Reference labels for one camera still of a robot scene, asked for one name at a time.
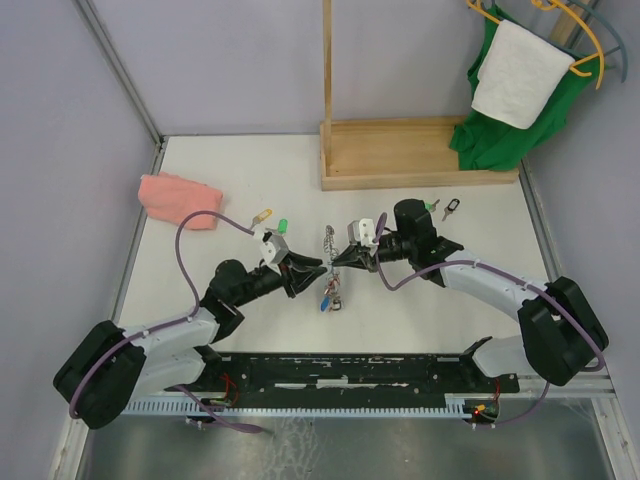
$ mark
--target white table surface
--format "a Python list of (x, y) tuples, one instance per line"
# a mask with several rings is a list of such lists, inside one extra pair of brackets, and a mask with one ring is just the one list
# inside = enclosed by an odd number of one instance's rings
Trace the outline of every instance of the white table surface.
[[(546, 278), (544, 265), (519, 182), (481, 187), (440, 187), (322, 192), (317, 135), (171, 137), (162, 171), (224, 192), (223, 212), (244, 225), (265, 208), (275, 228), (289, 221), (286, 241), (297, 253), (326, 258), (327, 224), (341, 250), (346, 225), (362, 217), (389, 214), (405, 198), (440, 205), (434, 225), (441, 235), (462, 243), (483, 260), (518, 274)], [(446, 222), (442, 208), (452, 198), (460, 207)], [(192, 306), (178, 270), (173, 241), (176, 226), (147, 219), (119, 319), (121, 326), (151, 323)], [(185, 231), (183, 258), (200, 294), (219, 262), (242, 261), (247, 270), (260, 260), (258, 244), (220, 222), (215, 231)], [(291, 300), (284, 290), (241, 307), (246, 319), (220, 351), (453, 353), (492, 335), (519, 333), (512, 319), (461, 292), (415, 280), (389, 292), (377, 274), (341, 269), (344, 310), (321, 313), (324, 279)], [(406, 262), (385, 265), (396, 283), (412, 273)]]

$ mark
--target pink cloth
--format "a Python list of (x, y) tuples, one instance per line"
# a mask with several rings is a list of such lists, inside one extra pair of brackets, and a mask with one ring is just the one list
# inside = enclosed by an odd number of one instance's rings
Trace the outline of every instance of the pink cloth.
[[(138, 199), (151, 218), (179, 225), (187, 215), (198, 210), (217, 212), (222, 202), (222, 192), (202, 183), (160, 172), (158, 175), (142, 176)], [(210, 215), (200, 215), (189, 220), (185, 228), (214, 230), (217, 220)]]

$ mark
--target wooden rack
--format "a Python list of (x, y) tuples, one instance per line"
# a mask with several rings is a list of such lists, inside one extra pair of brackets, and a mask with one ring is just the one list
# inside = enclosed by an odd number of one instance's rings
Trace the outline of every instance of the wooden rack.
[(331, 0), (323, 0), (325, 119), (320, 126), (322, 189), (435, 187), (511, 183), (518, 170), (458, 168), (449, 149), (464, 117), (333, 121), (331, 111)]

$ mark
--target green shirt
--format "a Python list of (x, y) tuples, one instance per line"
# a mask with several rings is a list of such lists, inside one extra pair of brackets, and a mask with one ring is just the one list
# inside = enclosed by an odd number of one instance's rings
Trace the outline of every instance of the green shirt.
[[(489, 10), (494, 16), (510, 17), (498, 7)], [(478, 71), (489, 51), (498, 25), (485, 20), (484, 43), (480, 55), (467, 72), (471, 93), (478, 87)], [(450, 148), (458, 152), (460, 170), (511, 170), (517, 167), (524, 155), (542, 144), (567, 123), (567, 113), (580, 92), (598, 77), (598, 58), (578, 68), (591, 72), (590, 77), (579, 77), (567, 72), (536, 121), (526, 130), (511, 127), (472, 110), (462, 125), (453, 133)]]

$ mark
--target wooden pole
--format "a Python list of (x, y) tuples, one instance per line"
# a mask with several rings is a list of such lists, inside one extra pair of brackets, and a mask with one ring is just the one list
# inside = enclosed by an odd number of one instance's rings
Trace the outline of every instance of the wooden pole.
[(331, 0), (323, 0), (324, 37), (324, 155), (327, 167), (331, 163)]

